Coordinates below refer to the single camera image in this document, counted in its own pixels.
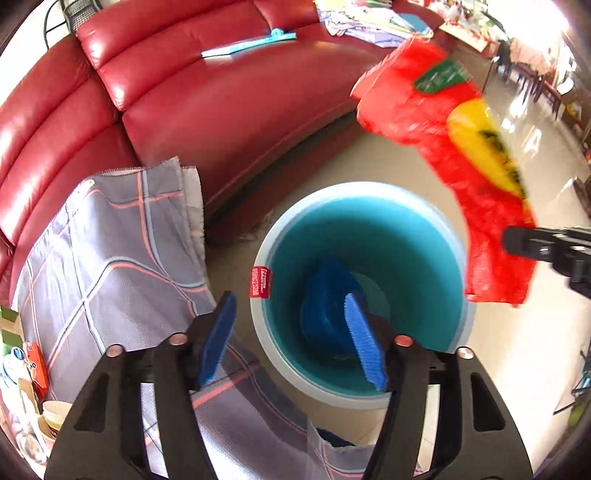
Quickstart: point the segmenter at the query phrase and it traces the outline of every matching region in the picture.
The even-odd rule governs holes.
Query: sofa cushion
[[[201,59],[203,50],[269,33],[269,25],[251,2],[237,2],[140,40],[109,61],[97,63],[97,72],[115,106],[124,111],[145,92]],[[97,42],[87,41],[83,28],[78,35],[96,50]]]
[[[94,72],[68,36],[35,64],[0,106],[0,183],[41,124]]]
[[[12,274],[8,281],[10,298],[28,253],[74,188],[86,177],[102,171],[139,166],[120,123],[104,129],[67,161],[43,192],[24,225],[12,257]],[[0,294],[3,281],[0,280]]]
[[[318,23],[312,0],[143,0],[100,12],[76,34],[124,111],[203,50],[311,23]]]
[[[271,28],[292,31],[318,23],[318,10],[312,0],[254,0]]]
[[[0,186],[0,228],[13,244],[53,178],[88,141],[112,125],[116,116],[94,75],[37,128]]]
[[[204,59],[133,104],[125,129],[146,166],[196,166],[206,216],[291,147],[356,103],[351,88],[382,59],[334,43],[282,42]]]

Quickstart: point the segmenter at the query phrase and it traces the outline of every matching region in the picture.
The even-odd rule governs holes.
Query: bucket rim
[[[279,219],[277,219],[265,236],[256,255],[254,266],[269,267],[269,260],[272,258],[277,245],[281,242],[287,231],[304,215],[326,203],[356,197],[375,197],[393,200],[410,208],[421,215],[425,220],[429,221],[446,240],[452,250],[457,266],[460,270],[462,283],[465,285],[466,249],[459,239],[455,229],[451,226],[443,213],[427,199],[424,199],[409,190],[396,185],[373,181],[352,181],[325,187],[309,194],[293,204],[279,217]],[[371,397],[362,395],[345,395],[328,390],[327,388],[316,384],[309,378],[306,378],[295,369],[291,362],[282,352],[280,352],[275,339],[271,335],[263,310],[263,302],[265,300],[251,298],[250,301],[252,320],[261,346],[267,357],[269,357],[269,360],[271,360],[273,366],[290,384],[308,396],[334,407],[349,408],[352,410],[376,410],[388,407],[390,393],[373,395]],[[466,343],[472,331],[474,313],[475,305],[468,299],[464,298],[460,322],[448,351],[454,351],[456,348]]]

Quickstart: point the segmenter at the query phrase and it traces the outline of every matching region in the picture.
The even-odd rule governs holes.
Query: red plastic bag
[[[462,208],[470,232],[466,295],[521,304],[535,262],[505,252],[508,226],[535,228],[525,190],[480,91],[432,43],[409,39],[351,96],[368,131],[414,145]]]

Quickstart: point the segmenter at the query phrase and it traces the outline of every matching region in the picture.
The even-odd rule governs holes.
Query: clothing pile
[[[433,30],[418,16],[397,14],[386,2],[316,2],[320,21],[333,36],[349,35],[382,48],[398,47],[406,39],[431,38]]]

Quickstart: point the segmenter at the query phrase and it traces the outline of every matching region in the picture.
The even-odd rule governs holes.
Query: yellow label
[[[452,143],[492,184],[525,199],[517,166],[482,99],[457,106],[447,117],[447,128]]]

